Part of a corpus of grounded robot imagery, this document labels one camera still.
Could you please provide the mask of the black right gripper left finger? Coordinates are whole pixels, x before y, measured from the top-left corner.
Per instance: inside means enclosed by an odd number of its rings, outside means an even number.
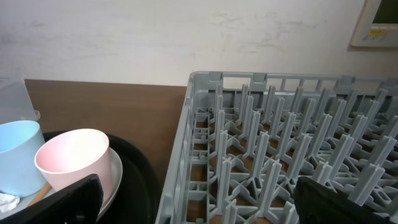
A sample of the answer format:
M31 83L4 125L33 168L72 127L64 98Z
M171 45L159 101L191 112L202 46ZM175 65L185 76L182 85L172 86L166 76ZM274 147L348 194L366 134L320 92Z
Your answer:
M100 178L90 174L1 220L1 224L96 223L103 203Z

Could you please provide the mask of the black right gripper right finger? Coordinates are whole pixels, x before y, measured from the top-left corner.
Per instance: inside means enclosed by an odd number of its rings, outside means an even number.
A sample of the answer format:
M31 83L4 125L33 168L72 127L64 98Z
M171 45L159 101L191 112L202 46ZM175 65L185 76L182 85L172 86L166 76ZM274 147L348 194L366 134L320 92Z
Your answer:
M300 224L393 224L309 177L300 177L294 188Z

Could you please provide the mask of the pink plastic cup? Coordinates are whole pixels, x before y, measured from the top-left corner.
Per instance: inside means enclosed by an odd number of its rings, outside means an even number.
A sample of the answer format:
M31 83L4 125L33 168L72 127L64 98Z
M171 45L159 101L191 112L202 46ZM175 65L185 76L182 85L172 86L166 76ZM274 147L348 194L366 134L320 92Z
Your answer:
M47 141L37 151L35 166L56 191L96 174L103 200L111 195L112 172L109 139L97 129L67 131Z

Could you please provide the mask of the white napkin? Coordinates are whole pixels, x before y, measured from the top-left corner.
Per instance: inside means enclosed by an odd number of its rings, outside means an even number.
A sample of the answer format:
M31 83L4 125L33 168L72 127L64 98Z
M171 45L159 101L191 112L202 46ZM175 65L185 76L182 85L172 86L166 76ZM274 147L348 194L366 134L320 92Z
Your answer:
M0 193L0 212L6 213L15 209L20 202L20 197Z

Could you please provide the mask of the light blue plastic cup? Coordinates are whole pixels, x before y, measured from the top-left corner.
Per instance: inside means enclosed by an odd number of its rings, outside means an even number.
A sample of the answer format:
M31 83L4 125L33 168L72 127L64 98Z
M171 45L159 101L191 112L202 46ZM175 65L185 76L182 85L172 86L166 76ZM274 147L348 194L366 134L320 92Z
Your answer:
M45 144L40 124L30 120L1 125L1 192L26 197L38 192L46 179L35 166Z

